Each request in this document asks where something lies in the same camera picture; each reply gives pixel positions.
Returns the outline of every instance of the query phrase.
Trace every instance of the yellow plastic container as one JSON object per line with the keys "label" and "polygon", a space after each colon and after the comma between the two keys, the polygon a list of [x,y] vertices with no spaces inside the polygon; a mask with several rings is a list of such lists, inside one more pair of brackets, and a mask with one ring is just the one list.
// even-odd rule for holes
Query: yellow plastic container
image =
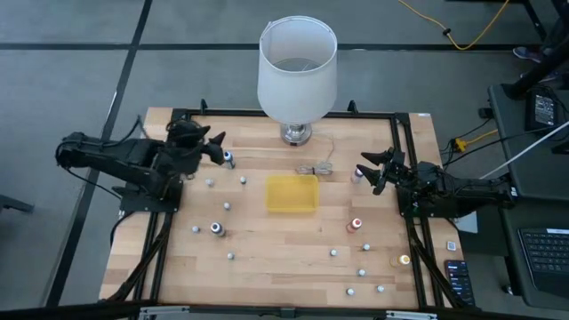
{"label": "yellow plastic container", "polygon": [[265,204],[269,212],[314,212],[318,207],[315,175],[270,176]]}

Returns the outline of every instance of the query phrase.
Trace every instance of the wooden table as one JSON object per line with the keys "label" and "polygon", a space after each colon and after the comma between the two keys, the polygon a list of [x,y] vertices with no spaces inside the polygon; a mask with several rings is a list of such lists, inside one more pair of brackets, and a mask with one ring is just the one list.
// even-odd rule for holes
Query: wooden table
{"label": "wooden table", "polygon": [[[150,108],[145,127],[154,139],[164,140],[171,108]],[[430,115],[411,114],[413,139],[419,160],[440,164]],[[169,304],[294,306],[342,308],[417,308],[411,266],[393,268],[389,260],[409,254],[405,221],[397,208],[395,188],[388,184],[380,196],[369,183],[350,182],[356,164],[373,166],[359,154],[381,152],[392,146],[389,121],[326,118],[313,124],[313,136],[302,147],[280,139],[278,125],[268,117],[192,116],[210,125],[212,137],[227,132],[223,142],[233,152],[236,168],[229,170],[202,160],[194,180],[184,185],[167,248],[159,301]],[[403,128],[399,128],[405,146]],[[333,174],[318,176],[320,206],[314,213],[267,213],[265,179],[274,174],[295,174],[299,165],[316,164],[330,157]],[[241,185],[239,178],[247,183]],[[208,188],[206,179],[214,179]],[[231,203],[225,211],[223,204]],[[346,224],[360,218],[355,234]],[[227,230],[212,234],[212,222]],[[437,264],[461,260],[456,230],[443,219],[429,219]],[[148,214],[134,214],[118,227],[108,259],[100,297],[118,289],[140,259]],[[192,233],[192,227],[202,231]],[[446,250],[454,241],[456,252]],[[368,243],[369,252],[361,247]],[[336,249],[338,255],[329,252]],[[235,254],[228,260],[229,252]],[[358,276],[362,268],[366,276]],[[148,269],[143,298],[149,295],[154,267]],[[428,302],[433,303],[429,273],[423,266]],[[385,292],[378,293],[377,285]],[[346,290],[352,288],[354,296]]]}

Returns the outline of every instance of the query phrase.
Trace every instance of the silver lamp base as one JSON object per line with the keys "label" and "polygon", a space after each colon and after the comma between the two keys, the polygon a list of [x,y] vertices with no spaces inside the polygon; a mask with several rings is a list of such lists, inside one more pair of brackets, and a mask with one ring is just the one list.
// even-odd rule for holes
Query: silver lamp base
{"label": "silver lamp base", "polygon": [[310,124],[281,124],[281,138],[289,146],[302,146],[308,142],[311,135]]}

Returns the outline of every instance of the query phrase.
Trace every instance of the lamp shade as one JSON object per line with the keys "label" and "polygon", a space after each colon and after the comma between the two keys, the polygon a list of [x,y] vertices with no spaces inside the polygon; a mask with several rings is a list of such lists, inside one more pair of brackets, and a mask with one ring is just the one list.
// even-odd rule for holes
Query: lamp shade
{"label": "lamp shade", "polygon": [[320,20],[292,16],[270,22],[260,36],[257,95],[281,124],[309,124],[336,101],[338,40]]}

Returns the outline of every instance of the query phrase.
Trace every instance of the small cylinder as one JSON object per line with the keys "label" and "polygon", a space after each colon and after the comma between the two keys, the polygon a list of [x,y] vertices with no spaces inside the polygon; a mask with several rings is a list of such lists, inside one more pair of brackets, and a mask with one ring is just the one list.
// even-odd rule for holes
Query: small cylinder
{"label": "small cylinder", "polygon": [[363,176],[364,174],[356,168],[352,173],[352,183],[359,183],[359,181],[362,180]]}
{"label": "small cylinder", "polygon": [[392,267],[399,267],[399,266],[406,266],[411,262],[411,259],[409,258],[408,255],[406,254],[402,254],[400,256],[396,256],[391,258],[391,260],[389,261],[389,264]]}
{"label": "small cylinder", "polygon": [[355,218],[348,225],[346,225],[346,230],[349,233],[354,233],[361,227],[362,227],[362,221],[358,218]]}
{"label": "small cylinder", "polygon": [[225,236],[225,229],[219,222],[212,223],[211,230],[216,236]]}
{"label": "small cylinder", "polygon": [[231,152],[225,151],[225,153],[223,154],[223,158],[225,159],[225,165],[229,169],[235,168],[235,159],[233,158],[233,154],[231,154]]}

